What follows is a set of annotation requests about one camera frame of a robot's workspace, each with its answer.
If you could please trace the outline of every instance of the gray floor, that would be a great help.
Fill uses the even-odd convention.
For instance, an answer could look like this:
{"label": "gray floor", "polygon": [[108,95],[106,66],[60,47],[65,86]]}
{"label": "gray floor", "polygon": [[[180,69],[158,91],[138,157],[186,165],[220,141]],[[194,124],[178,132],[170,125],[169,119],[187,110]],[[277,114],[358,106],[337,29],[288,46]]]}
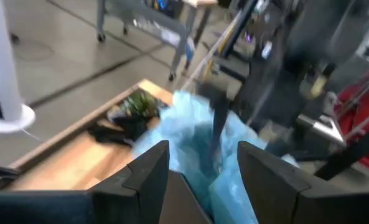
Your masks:
{"label": "gray floor", "polygon": [[[0,166],[7,166],[143,78],[173,91],[185,77],[167,81],[173,49],[122,22],[107,18],[107,41],[96,41],[95,0],[5,0],[9,28],[21,38],[14,46],[21,95],[37,119],[26,133],[0,134]],[[227,24],[215,8],[202,37]],[[190,72],[207,53],[196,51]],[[184,65],[181,61],[179,71]],[[314,164],[301,164],[312,172]],[[369,190],[369,178],[350,170],[332,181],[349,190]]]}

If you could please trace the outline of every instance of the light blue plastic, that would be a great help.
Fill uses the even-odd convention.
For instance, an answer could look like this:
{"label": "light blue plastic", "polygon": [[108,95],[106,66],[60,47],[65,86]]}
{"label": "light blue plastic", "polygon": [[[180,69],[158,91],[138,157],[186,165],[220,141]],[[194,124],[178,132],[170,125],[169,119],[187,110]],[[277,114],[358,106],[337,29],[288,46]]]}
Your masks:
{"label": "light blue plastic", "polygon": [[[215,223],[258,223],[242,183],[236,149],[239,141],[248,141],[261,149],[266,143],[235,113],[230,113],[220,136],[221,149],[208,152],[205,149],[212,138],[212,125],[213,111],[208,100],[177,91],[173,106],[161,111],[159,126],[136,142],[133,154],[137,157],[159,141],[169,140],[169,169],[184,174],[195,197],[213,215]],[[285,160],[296,164],[290,156]]]}

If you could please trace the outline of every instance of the red object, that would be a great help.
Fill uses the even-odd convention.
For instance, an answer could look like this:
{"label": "red object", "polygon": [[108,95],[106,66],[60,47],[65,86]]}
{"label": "red object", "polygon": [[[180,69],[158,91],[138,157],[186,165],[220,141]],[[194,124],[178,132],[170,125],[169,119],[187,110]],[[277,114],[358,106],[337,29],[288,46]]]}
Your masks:
{"label": "red object", "polygon": [[[357,85],[347,88],[339,96],[339,100],[344,102],[348,100],[360,87]],[[355,110],[350,110],[347,114],[343,115],[339,120],[340,128],[344,135],[348,134],[354,127],[358,126],[364,120],[369,117],[369,93],[365,94],[360,100],[357,108]],[[369,123],[364,127],[364,131],[369,132]],[[355,135],[351,139],[348,139],[348,143],[357,141],[362,137],[361,134]],[[362,164],[369,167],[369,155],[361,159]]]}

